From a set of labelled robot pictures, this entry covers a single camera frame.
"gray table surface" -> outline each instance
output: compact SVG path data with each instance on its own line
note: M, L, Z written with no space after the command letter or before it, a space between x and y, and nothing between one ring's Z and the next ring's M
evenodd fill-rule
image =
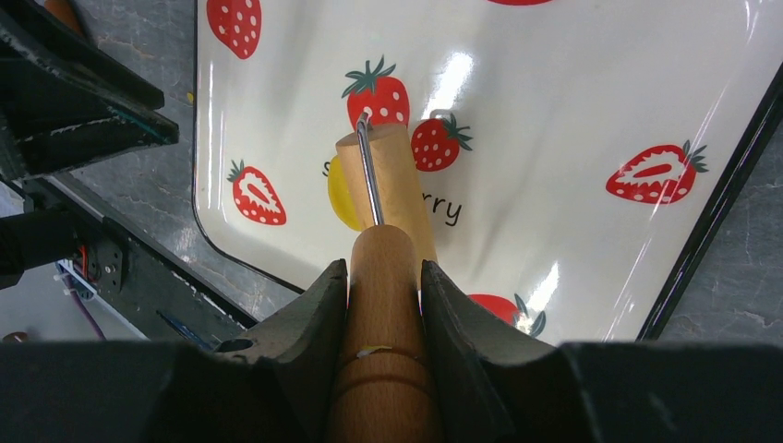
M191 208L194 4L78 0L95 44L166 95L175 146L142 150L73 173L220 291L263 319L295 294L222 257ZM783 344L783 130L778 129L710 246L661 340Z

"yellow circle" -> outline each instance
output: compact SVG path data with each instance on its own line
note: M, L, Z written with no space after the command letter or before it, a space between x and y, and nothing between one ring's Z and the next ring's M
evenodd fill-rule
M329 188L329 201L334 213L346 226L354 231L361 231L359 219L356 217L356 209L354 209L354 201L348 194L348 183L345 182L343 167L340 165L340 158L336 155L331 159L326 181Z

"tray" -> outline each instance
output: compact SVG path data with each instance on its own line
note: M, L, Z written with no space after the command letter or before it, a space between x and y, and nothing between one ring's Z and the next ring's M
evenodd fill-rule
M332 158L368 111L408 125L466 293L553 344L655 336L779 118L781 22L760 0L199 2L197 219L307 288L350 257Z

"strawberry illustration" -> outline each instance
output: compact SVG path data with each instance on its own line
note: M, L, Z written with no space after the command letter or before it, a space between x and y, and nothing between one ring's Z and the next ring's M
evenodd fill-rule
M242 60L259 46L259 0L207 0L207 21L215 37Z
M246 167L244 161L239 166L234 161L231 164L228 181L234 184L234 203L242 215L253 222L285 224L285 208L266 175L252 166Z
M620 198L650 204L674 203L693 189L696 173L706 173L699 155L706 145L691 152L691 141L648 148L625 163L607 181L607 191Z
M522 297L516 293L515 304L503 297L488 293L472 293L468 296L496 317L531 337L537 337L547 325L547 313L541 312L535 319L530 318Z
M365 72L351 71L345 74L354 82L343 92L348 97L348 118L356 130L356 120L367 113L373 125L382 123L402 123L408 126L411 118L411 105L408 91L397 78L390 77L396 65L383 69L383 57L374 70L369 70L369 60L365 62Z
M446 169L457 160L460 148L472 150L467 142L473 138L461 134L465 129L470 129L470 126L458 127L454 114L450 119L425 120L416 128L411 138L416 169L424 172Z
M506 6L533 6L541 5L542 3L550 2L552 0L489 0L492 3Z

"wooden object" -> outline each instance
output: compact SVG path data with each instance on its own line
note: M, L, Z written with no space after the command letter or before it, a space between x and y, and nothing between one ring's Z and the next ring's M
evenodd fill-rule
M403 125L378 125L369 130L367 138L375 165L385 224L402 229L413 241L418 281L421 261L437 261L438 257L435 254L435 239L422 198L408 130ZM354 201L359 225L361 229L367 229L373 225L372 211L356 133L351 133L337 142L337 154L343 165L345 181Z
M442 441L416 294L414 246L389 225L359 235L327 441Z
M43 2L43 7L76 34L84 37L84 32L78 24L78 18L73 10L73 6L71 6L68 0L46 0Z

